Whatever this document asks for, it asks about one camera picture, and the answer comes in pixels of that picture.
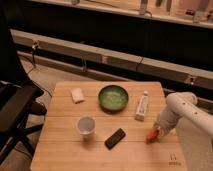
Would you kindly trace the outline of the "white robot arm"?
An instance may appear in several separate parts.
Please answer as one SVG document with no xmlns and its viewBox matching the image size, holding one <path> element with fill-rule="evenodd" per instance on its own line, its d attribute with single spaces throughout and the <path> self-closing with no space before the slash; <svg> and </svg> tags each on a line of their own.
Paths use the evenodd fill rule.
<svg viewBox="0 0 213 171">
<path fill-rule="evenodd" d="M 170 93 L 166 97 L 166 106 L 158 114 L 153 125 L 159 131 L 158 137 L 167 135 L 184 117 L 213 139 L 213 116 L 197 107 L 198 99 L 192 92 Z"/>
</svg>

